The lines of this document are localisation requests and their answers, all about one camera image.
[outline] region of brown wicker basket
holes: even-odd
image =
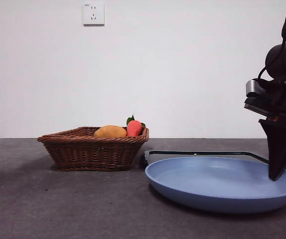
[[[148,140],[148,128],[137,137],[93,137],[99,128],[79,127],[44,135],[38,141],[51,155],[57,170],[129,170],[138,150]]]

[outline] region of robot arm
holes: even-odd
[[[267,117],[259,123],[268,139],[269,177],[272,180],[277,180],[286,169],[286,18],[282,37],[282,44],[267,54],[266,66],[258,78],[246,84],[245,108]],[[261,79],[265,70],[273,80]]]

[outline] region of green leaves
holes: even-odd
[[[134,119],[134,116],[132,115],[132,117],[129,117],[129,118],[128,118],[128,120],[127,120],[127,125],[129,124],[130,121],[133,121],[133,120],[135,120],[135,119]]]
[[[128,125],[131,121],[133,121],[133,120],[135,120],[133,115],[132,115],[132,117],[128,117],[128,119],[127,119],[127,125]]]

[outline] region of black tray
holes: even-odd
[[[163,151],[163,150],[147,150],[144,152],[143,161],[145,165],[149,165],[156,161],[167,159],[167,158],[177,158],[177,157],[196,157],[196,156],[206,156],[206,157],[227,157],[227,158],[237,158],[237,159],[247,159],[252,161],[260,161],[268,164],[269,161],[261,156],[258,156],[250,152],[218,152],[218,151]]]

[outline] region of wall socket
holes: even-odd
[[[83,25],[104,25],[104,4],[102,2],[83,4]]]

